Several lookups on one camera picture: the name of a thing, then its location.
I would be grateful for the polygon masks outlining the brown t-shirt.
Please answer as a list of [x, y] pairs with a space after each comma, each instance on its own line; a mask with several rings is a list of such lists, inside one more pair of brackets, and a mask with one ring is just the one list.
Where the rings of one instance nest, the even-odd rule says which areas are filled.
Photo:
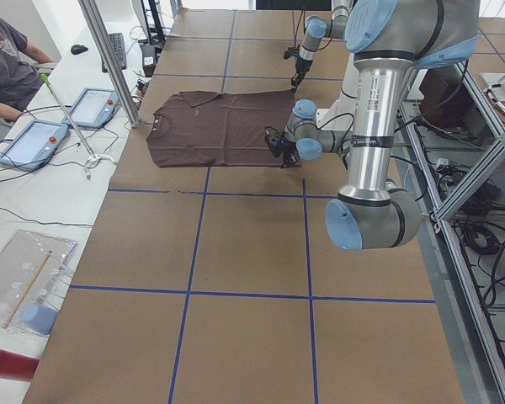
[[282, 130], [294, 105], [290, 90], [176, 93], [154, 112], [147, 147], [159, 167], [277, 167], [265, 128]]

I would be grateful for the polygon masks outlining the black box white label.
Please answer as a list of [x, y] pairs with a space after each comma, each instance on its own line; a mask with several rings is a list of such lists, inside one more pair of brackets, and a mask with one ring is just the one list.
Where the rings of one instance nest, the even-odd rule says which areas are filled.
[[142, 71], [145, 77], [152, 77], [157, 66], [157, 52], [153, 45], [141, 45]]

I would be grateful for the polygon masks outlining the black keyboard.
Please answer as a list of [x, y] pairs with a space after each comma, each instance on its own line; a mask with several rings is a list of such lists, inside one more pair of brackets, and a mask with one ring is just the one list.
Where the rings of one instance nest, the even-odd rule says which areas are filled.
[[122, 70], [127, 68], [127, 60], [126, 60], [126, 49], [125, 49], [125, 39], [122, 33], [111, 33], [108, 34], [109, 43], [112, 51], [114, 52], [114, 56], [119, 63], [119, 66]]

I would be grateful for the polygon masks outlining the far blue teach pendant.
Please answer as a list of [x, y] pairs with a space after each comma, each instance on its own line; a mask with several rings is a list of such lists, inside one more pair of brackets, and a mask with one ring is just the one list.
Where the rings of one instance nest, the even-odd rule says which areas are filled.
[[84, 88], [69, 114], [78, 127], [99, 129], [113, 118], [119, 101], [114, 90]]

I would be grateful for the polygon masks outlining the blue teach pendant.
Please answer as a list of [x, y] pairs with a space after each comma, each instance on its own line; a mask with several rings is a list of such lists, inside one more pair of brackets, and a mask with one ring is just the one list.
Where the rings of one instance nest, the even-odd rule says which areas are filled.
[[0, 165], [32, 172], [46, 165], [68, 136], [68, 125], [32, 120], [0, 152]]
[[119, 101], [114, 90], [84, 88], [69, 114], [78, 127], [99, 129], [113, 118]]

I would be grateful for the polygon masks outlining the black computer mouse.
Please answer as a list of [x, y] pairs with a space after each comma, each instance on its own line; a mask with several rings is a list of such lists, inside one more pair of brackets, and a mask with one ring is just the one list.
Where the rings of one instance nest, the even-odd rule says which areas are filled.
[[73, 45], [70, 49], [70, 52], [75, 56], [80, 55], [86, 51], [88, 51], [88, 48], [85, 45], [79, 45], [79, 44]]

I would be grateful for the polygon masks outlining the silver rod green tip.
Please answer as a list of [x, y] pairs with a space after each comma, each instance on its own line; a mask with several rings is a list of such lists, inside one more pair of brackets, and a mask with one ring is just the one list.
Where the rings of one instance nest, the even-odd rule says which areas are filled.
[[85, 138], [85, 136], [82, 134], [79, 127], [75, 123], [74, 119], [72, 118], [72, 116], [69, 112], [69, 109], [65, 106], [65, 104], [62, 102], [61, 98], [59, 97], [59, 95], [55, 91], [55, 89], [52, 87], [51, 82], [50, 82], [49, 78], [47, 77], [47, 75], [42, 73], [40, 76], [41, 76], [43, 83], [47, 86], [50, 93], [52, 94], [52, 96], [54, 97], [54, 99], [56, 100], [58, 105], [60, 106], [66, 119], [68, 120], [69, 124], [72, 126], [73, 130], [76, 132], [77, 136], [80, 138], [81, 143], [83, 144], [83, 146], [85, 147], [85, 149], [88, 153], [88, 158], [87, 158], [86, 162], [83, 164], [83, 170], [85, 172], [86, 179], [87, 180], [91, 179], [91, 177], [92, 177], [91, 170], [93, 168], [95, 168], [101, 161], [110, 161], [114, 165], [116, 165], [117, 161], [112, 156], [107, 155], [107, 154], [98, 154], [93, 150], [93, 148], [88, 144], [87, 139]]

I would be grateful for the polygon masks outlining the near blue teach pendant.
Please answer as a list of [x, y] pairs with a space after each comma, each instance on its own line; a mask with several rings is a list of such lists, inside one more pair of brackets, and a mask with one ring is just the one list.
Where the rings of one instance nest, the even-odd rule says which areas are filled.
[[68, 125], [32, 120], [0, 152], [0, 165], [32, 172], [46, 165], [68, 136]]

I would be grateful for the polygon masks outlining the person in grey shirt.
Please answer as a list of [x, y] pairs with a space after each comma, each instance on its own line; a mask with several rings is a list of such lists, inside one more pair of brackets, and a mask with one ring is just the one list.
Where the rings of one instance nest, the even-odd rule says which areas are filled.
[[43, 84], [22, 54], [40, 64], [52, 62], [26, 35], [0, 18], [0, 118], [6, 121], [17, 120]]

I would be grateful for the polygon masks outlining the light blue cup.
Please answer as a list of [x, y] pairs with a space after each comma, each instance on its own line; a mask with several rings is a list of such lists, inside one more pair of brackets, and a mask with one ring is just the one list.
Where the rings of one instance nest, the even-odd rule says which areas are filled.
[[42, 335], [51, 333], [57, 317], [58, 311], [37, 303], [26, 306], [21, 312], [21, 321]]

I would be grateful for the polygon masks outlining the clear plastic bag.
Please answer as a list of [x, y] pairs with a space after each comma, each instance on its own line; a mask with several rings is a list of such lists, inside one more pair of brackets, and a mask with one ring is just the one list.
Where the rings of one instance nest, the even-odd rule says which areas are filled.
[[37, 303], [58, 308], [74, 274], [67, 264], [77, 250], [77, 242], [33, 231], [17, 231], [0, 252], [0, 327], [48, 250], [52, 251], [51, 257], [7, 327], [25, 328], [21, 312], [26, 306]]

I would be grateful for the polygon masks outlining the wooden stick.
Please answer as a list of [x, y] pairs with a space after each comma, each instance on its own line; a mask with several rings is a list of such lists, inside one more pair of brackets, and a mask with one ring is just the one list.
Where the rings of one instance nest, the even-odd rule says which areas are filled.
[[19, 293], [18, 301], [16, 302], [16, 304], [13, 306], [13, 309], [10, 311], [10, 313], [8, 314], [8, 316], [3, 321], [3, 324], [2, 324], [2, 328], [3, 329], [6, 329], [11, 324], [11, 321], [15, 317], [17, 311], [19, 310], [19, 307], [22, 305], [24, 299], [26, 298], [26, 296], [30, 292], [30, 290], [33, 287], [35, 281], [37, 280], [38, 276], [40, 275], [42, 269], [46, 266], [46, 264], [47, 264], [49, 258], [51, 257], [51, 255], [52, 255], [52, 251], [51, 250], [48, 250], [48, 251], [45, 252], [45, 256], [44, 256], [43, 260], [38, 265], [37, 269], [34, 271], [34, 274], [31, 276], [29, 282], [26, 284], [26, 286], [24, 287], [24, 289], [22, 290], [22, 292]]

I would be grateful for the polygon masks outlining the red cylinder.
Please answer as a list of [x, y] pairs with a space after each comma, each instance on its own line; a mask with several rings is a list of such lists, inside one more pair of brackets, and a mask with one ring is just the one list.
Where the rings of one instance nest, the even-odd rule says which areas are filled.
[[0, 349], [0, 378], [23, 382], [32, 381], [39, 360]]

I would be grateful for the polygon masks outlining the aluminium frame post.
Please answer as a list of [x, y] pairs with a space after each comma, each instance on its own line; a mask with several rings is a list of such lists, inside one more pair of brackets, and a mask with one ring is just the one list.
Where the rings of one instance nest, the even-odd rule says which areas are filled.
[[108, 32], [96, 2], [94, 0], [78, 0], [78, 3], [98, 49], [98, 53], [107, 67], [110, 80], [119, 96], [130, 126], [136, 128], [140, 124], [141, 118], [138, 115], [138, 110], [132, 100], [124, 74], [110, 44]]

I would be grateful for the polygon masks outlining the aluminium side frame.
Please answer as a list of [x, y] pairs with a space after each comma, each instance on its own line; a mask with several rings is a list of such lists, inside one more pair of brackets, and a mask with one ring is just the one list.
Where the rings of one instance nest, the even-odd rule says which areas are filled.
[[398, 121], [399, 167], [424, 210], [418, 234], [466, 403], [505, 403], [505, 117], [489, 91], [505, 57], [480, 54], [443, 69], [443, 91], [415, 79]]

